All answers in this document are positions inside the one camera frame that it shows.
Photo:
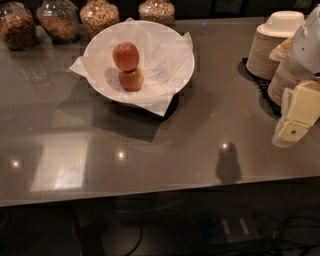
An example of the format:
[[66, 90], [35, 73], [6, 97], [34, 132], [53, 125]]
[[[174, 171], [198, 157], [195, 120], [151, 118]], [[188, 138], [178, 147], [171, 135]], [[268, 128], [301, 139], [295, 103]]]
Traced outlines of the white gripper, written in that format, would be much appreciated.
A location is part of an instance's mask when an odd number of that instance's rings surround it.
[[281, 118], [272, 144], [287, 148], [299, 142], [320, 118], [320, 6], [313, 9], [294, 34], [289, 51], [289, 70], [303, 81], [282, 95]]

